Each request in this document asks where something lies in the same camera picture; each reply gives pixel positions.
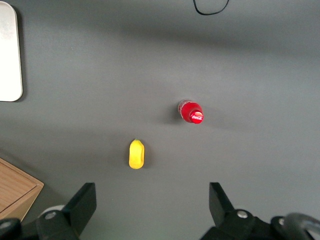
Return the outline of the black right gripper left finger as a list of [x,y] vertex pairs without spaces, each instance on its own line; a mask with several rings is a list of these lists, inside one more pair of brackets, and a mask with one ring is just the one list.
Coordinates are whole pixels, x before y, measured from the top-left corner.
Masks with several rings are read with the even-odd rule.
[[79,240],[97,209],[96,185],[85,183],[61,210],[50,210],[36,220],[40,240]]

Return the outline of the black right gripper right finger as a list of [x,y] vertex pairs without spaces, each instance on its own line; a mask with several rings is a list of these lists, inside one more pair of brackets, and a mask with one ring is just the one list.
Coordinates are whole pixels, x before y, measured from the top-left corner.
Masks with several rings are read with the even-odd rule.
[[214,222],[202,240],[274,240],[271,225],[236,209],[218,182],[209,184],[208,206]]

